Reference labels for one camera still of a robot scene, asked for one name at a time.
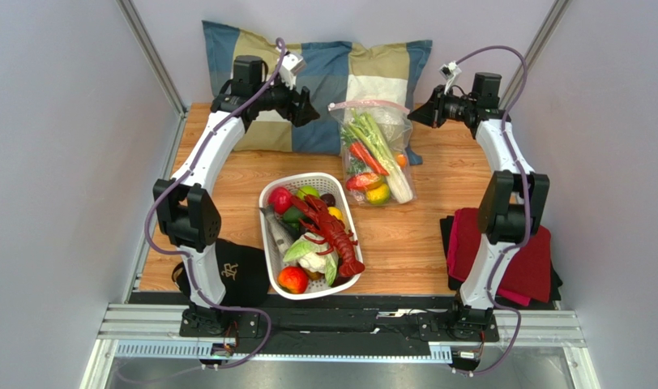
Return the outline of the green orange mango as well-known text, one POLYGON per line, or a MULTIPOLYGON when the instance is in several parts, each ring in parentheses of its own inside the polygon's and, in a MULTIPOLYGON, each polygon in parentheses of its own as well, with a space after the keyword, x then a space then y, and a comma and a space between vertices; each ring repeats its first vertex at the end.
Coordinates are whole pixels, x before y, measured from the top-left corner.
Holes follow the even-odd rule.
POLYGON ((401 169, 405 169, 408 166, 408 158, 403 153, 395 154, 394 158, 401 169))

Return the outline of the green celery stalk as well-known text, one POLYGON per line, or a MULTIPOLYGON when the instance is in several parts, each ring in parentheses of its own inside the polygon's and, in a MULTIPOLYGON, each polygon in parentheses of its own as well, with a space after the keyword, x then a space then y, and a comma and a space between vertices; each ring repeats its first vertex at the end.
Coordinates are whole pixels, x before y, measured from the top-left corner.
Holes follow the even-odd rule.
MULTIPOLYGON (((404 154, 402 147, 400 145, 389 144, 385 140, 378 125, 368 113, 367 109, 351 109, 346 122, 341 126, 340 135, 343 142, 344 152, 345 189, 345 182, 350 177, 359 173, 374 173, 366 164, 358 160, 348 150, 348 147, 352 142, 360 141, 389 173, 388 176, 383 176, 383 179, 384 183, 390 187, 391 200, 384 205, 389 203, 405 204, 416 198, 416 192, 411 183, 408 166, 405 169, 401 169, 394 158, 394 155, 397 153, 404 154)), ((366 191, 348 190, 348 192, 350 192, 357 202, 374 206, 367 203, 365 199, 366 191)))

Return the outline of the orange carrot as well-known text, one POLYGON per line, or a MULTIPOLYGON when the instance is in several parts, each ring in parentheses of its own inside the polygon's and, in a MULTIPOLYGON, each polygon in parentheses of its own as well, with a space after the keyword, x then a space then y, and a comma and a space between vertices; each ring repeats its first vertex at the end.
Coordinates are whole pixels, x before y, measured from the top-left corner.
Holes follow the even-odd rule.
POLYGON ((387 170, 372 156, 366 146, 360 141, 354 141, 348 147, 348 150, 360 161, 366 164, 373 172, 383 176, 388 176, 387 170))

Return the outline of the clear pink zip top bag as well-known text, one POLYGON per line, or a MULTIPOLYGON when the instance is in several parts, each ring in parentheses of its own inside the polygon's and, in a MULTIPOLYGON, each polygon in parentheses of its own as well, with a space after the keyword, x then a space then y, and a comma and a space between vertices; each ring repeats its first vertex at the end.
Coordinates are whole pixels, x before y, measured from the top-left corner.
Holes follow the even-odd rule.
POLYGON ((332 102, 339 125, 344 188, 362 206, 406 204, 417 198, 406 148, 410 110, 387 100, 332 102))

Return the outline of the yellow green lemon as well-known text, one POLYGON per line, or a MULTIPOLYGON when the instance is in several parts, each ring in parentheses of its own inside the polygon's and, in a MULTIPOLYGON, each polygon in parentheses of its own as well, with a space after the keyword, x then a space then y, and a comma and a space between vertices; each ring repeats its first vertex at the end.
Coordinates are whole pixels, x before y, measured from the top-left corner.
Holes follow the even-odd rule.
POLYGON ((384 205, 391 200, 390 187, 386 183, 383 183, 374 189, 367 190, 365 193, 365 199, 367 203, 374 206, 384 205))

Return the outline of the white radish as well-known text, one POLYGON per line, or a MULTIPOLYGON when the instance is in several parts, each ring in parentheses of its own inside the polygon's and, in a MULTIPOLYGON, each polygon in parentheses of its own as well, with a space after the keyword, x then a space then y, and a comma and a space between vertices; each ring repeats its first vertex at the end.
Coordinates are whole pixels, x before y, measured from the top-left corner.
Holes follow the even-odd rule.
POLYGON ((379 106, 370 108, 368 113, 372 116, 389 144, 403 146, 407 143, 412 125, 404 111, 379 106))

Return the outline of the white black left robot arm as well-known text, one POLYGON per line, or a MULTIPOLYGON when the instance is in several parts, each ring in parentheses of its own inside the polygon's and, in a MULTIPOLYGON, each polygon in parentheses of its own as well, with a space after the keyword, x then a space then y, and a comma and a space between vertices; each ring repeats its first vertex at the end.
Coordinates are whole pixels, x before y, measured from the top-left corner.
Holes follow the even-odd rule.
POLYGON ((310 90, 297 86, 304 58, 283 52, 270 75, 260 57, 241 55, 213 102, 207 125, 186 162, 169 179, 155 182, 150 216, 182 259, 176 277, 190 304, 191 323, 226 328, 237 312, 251 312, 267 297, 265 252, 220 237, 221 215, 211 190, 229 154, 261 112, 275 111, 294 126, 318 119, 310 90))

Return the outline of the red apple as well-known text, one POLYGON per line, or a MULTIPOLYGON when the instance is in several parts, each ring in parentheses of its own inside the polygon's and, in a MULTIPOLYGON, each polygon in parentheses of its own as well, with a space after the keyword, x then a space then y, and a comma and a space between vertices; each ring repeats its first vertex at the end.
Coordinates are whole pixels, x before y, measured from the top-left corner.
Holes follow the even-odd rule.
POLYGON ((293 193, 285 187, 276 187, 268 197, 268 203, 272 205, 274 212, 283 215, 293 204, 291 198, 293 193))

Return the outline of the dark purple fruit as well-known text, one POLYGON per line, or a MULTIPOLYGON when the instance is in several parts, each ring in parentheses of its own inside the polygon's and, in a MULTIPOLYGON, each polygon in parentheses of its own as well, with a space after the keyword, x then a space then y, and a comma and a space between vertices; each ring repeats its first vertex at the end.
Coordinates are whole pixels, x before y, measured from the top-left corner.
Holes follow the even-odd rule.
POLYGON ((335 196, 330 193, 322 194, 320 196, 320 199, 328 206, 328 207, 334 207, 336 204, 335 201, 335 196))

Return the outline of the red toy lobster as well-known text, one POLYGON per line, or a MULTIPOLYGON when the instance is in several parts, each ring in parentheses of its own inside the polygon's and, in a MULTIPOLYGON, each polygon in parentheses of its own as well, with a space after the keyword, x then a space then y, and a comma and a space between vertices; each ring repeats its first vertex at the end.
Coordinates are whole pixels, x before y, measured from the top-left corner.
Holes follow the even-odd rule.
POLYGON ((321 237, 320 240, 311 239, 311 241, 329 245, 327 250, 319 252, 319 254, 336 252, 343 260, 338 267, 341 277, 356 276, 365 270, 364 263, 357 258, 359 241, 342 220, 337 219, 329 212, 328 206, 323 200, 317 196, 305 194, 302 199, 292 195, 290 202, 305 217, 299 220, 300 224, 321 237))

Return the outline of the grey toy fish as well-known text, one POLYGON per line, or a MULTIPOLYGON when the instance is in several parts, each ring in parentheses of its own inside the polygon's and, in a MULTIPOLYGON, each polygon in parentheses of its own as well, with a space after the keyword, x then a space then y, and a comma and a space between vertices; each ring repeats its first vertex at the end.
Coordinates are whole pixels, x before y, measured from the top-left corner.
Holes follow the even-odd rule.
POLYGON ((297 240, 279 220, 272 206, 260 207, 264 250, 269 257, 284 263, 291 246, 297 240))

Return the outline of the green cabbage leaf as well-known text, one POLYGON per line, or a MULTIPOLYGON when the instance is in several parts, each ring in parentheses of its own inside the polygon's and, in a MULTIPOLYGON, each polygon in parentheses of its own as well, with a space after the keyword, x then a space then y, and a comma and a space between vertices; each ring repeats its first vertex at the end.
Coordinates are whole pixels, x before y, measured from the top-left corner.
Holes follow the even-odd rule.
POLYGON ((323 245, 307 240, 302 237, 295 241, 285 252, 283 261, 285 263, 303 263, 314 266, 315 264, 324 264, 323 245))

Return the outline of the white cauliflower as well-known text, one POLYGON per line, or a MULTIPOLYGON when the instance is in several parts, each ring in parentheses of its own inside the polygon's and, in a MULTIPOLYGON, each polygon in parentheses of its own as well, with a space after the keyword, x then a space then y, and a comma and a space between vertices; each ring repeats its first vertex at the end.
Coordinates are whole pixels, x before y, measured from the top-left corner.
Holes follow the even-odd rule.
POLYGON ((314 233, 306 233, 301 239, 303 246, 301 252, 303 255, 297 260, 298 264, 311 272, 319 272, 324 274, 329 262, 337 265, 339 262, 339 255, 335 250, 327 253, 331 246, 324 242, 318 244, 316 242, 322 241, 323 238, 314 233))

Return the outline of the black cap with logo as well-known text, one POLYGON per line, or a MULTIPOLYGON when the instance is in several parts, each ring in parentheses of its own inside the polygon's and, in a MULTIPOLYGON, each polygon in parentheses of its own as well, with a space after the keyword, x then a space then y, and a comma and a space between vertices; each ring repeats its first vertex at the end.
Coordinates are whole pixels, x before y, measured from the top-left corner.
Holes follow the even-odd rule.
POLYGON ((257 307, 267 300, 270 280, 263 250, 217 239, 198 252, 184 247, 171 279, 189 300, 206 308, 257 307))

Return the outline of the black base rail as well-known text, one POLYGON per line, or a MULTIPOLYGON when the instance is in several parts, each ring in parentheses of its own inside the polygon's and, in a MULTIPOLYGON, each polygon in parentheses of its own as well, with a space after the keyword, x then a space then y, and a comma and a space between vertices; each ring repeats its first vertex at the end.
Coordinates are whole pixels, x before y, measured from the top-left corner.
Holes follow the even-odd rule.
POLYGON ((469 369, 522 348, 582 348, 575 313, 500 310, 486 329, 448 326, 447 297, 337 295, 318 300, 268 298, 255 312, 212 312, 174 295, 141 293, 110 305, 99 340, 119 357, 174 357, 227 365, 236 361, 441 363, 469 369))

